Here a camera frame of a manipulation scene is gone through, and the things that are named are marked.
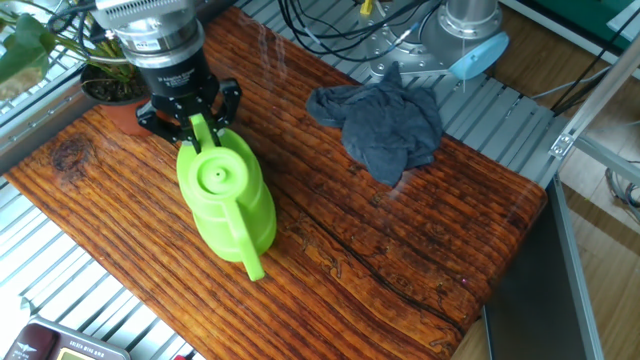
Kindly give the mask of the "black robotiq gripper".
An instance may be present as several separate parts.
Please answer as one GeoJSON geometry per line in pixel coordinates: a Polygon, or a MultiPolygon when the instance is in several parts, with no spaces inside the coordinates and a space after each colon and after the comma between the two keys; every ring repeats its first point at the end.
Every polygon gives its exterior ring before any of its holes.
{"type": "Polygon", "coordinates": [[[174,118],[164,120],[160,111],[176,116],[202,114],[208,116],[207,125],[214,144],[221,145],[220,131],[234,121],[242,97],[236,79],[218,81],[202,48],[182,60],[171,60],[164,67],[140,66],[139,70],[151,93],[149,102],[135,112],[142,128],[172,144],[186,142],[200,153],[201,146],[189,118],[178,117],[179,124],[176,124],[174,118]],[[218,96],[222,103],[213,111],[212,105],[218,96]]]}

